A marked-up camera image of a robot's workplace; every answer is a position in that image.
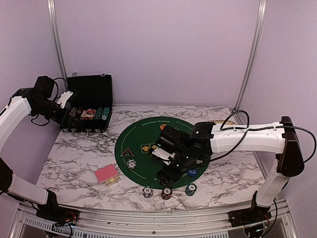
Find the brown 100 chip stack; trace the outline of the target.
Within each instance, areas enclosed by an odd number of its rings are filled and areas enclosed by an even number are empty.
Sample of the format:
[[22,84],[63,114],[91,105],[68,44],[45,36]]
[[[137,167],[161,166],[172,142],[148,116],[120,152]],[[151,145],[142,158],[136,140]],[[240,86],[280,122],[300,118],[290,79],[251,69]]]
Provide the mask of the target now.
[[168,200],[172,196],[172,189],[170,187],[166,187],[161,192],[161,197],[163,200]]

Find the blue small blind button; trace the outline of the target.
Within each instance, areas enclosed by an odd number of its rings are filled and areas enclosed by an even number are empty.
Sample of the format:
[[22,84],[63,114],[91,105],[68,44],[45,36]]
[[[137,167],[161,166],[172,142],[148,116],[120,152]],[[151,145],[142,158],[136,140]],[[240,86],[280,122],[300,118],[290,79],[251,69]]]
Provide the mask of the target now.
[[197,169],[190,169],[187,171],[187,175],[191,178],[195,178],[198,176],[198,170]]

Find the teal 50 chip stack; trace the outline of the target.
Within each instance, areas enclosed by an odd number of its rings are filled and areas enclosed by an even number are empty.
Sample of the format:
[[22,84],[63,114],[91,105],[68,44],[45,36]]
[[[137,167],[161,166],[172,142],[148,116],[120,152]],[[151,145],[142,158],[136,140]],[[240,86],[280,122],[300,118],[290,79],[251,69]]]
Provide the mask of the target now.
[[193,196],[197,190],[197,186],[194,183],[190,183],[186,186],[185,193],[187,196]]

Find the blue tan 10 chip stack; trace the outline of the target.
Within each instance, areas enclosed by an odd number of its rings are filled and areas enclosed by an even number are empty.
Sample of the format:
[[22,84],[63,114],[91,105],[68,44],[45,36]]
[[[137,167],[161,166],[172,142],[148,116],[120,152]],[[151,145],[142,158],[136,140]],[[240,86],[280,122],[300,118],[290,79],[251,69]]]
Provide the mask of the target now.
[[152,190],[152,188],[149,187],[149,186],[145,186],[145,187],[143,188],[143,196],[144,196],[145,198],[151,198],[152,195],[153,195],[153,190]]

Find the blue tan chips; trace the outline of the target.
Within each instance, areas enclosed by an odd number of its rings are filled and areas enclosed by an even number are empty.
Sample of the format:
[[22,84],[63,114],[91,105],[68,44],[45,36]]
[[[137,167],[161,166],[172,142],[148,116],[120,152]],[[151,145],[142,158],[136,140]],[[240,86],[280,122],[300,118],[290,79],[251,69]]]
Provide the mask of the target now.
[[137,162],[134,159],[129,159],[126,164],[127,167],[132,170],[137,167]]

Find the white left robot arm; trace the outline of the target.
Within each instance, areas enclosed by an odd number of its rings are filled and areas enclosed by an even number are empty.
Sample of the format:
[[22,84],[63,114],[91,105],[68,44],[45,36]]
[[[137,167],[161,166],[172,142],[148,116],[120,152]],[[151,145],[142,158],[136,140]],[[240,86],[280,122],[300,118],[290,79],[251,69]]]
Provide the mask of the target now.
[[31,168],[36,162],[42,162],[40,156],[43,153],[35,145],[39,142],[35,138],[39,132],[31,132],[26,128],[18,135],[18,130],[26,125],[27,116],[42,115],[48,121],[54,121],[64,128],[81,126],[78,114],[71,113],[66,108],[66,102],[72,97],[72,92],[62,93],[59,99],[50,99],[56,87],[55,80],[48,76],[40,76],[34,87],[17,90],[1,111],[0,151],[7,158],[0,161],[0,190],[17,200],[30,202],[35,207],[38,217],[64,224],[76,221],[79,212],[61,207],[53,191],[34,185],[20,172],[14,171],[19,168],[19,162],[23,165],[29,162],[27,168]]

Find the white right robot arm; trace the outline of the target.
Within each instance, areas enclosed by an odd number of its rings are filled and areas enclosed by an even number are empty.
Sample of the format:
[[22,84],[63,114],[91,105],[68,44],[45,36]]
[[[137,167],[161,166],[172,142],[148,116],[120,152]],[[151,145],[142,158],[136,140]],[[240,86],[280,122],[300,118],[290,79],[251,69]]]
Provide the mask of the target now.
[[266,215],[290,178],[299,175],[305,167],[298,136],[289,117],[260,125],[198,122],[190,133],[167,125],[149,156],[163,164],[157,173],[158,179],[163,186],[171,187],[190,168],[215,161],[212,154],[219,153],[217,159],[221,159],[234,151],[263,151],[276,155],[275,167],[254,193],[251,207],[229,213],[235,219],[256,222]]

